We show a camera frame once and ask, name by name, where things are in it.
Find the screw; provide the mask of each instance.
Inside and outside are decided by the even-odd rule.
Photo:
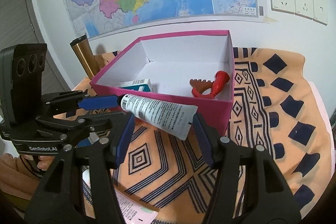
[[[66,144],[64,147],[63,147],[63,150],[65,151],[65,152],[68,152],[68,151],[70,151],[72,149],[72,145],[71,144]]]
[[[230,142],[230,139],[228,137],[221,137],[219,139],[222,143],[229,143]]]
[[[265,147],[261,144],[258,144],[255,148],[260,152],[263,152],[265,150]]]
[[[109,139],[108,138],[101,138],[100,140],[99,140],[99,142],[101,143],[101,144],[107,144],[107,143],[109,143]]]
[[[67,134],[61,134],[61,135],[59,136],[59,138],[60,138],[62,141],[65,140],[67,137],[68,137]]]

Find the toothpaste tube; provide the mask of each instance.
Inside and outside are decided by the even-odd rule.
[[[175,104],[132,94],[124,95],[120,105],[124,111],[132,112],[139,119],[183,141],[188,136],[198,108],[193,105]]]

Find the brass pipe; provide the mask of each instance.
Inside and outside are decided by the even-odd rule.
[[[87,76],[92,79],[100,69],[92,53],[87,36],[83,35],[82,37],[76,38],[70,43],[70,46],[82,64]]]

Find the barcode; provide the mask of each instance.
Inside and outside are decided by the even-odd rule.
[[[139,84],[143,84],[143,83],[145,83],[145,79],[135,80],[135,81],[133,81],[132,85],[139,85]]]
[[[259,6],[259,15],[263,16],[264,15],[264,7]]]
[[[121,108],[126,109],[126,105],[127,105],[127,100],[124,100],[121,105]]]

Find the pink box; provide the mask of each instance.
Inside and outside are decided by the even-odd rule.
[[[230,81],[214,100],[192,96],[190,79],[215,80],[219,70]],[[206,30],[139,37],[91,81],[98,95],[131,93],[185,105],[198,106],[208,125],[224,135],[231,114],[235,71],[230,32]],[[150,79],[154,92],[114,88],[120,82]]]

